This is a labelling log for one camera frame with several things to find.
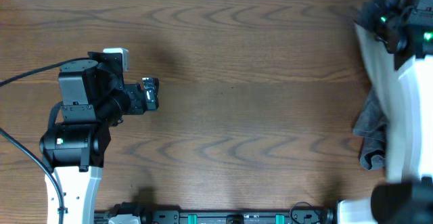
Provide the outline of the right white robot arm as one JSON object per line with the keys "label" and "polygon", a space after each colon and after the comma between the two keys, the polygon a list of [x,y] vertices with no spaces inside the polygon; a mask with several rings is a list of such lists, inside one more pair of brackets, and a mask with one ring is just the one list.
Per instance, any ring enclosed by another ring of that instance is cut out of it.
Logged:
{"label": "right white robot arm", "polygon": [[360,161],[382,163],[370,197],[338,203],[334,223],[432,222],[432,0],[371,0],[355,20],[371,91],[354,131]]}

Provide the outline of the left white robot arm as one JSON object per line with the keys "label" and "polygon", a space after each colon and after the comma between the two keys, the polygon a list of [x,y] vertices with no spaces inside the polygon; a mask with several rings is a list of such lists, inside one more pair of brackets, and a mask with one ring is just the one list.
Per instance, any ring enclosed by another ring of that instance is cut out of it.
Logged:
{"label": "left white robot arm", "polygon": [[60,67],[63,121],[40,140],[48,195],[48,223],[93,223],[110,128],[125,115],[158,109],[159,80],[126,84],[116,60],[80,58]]}

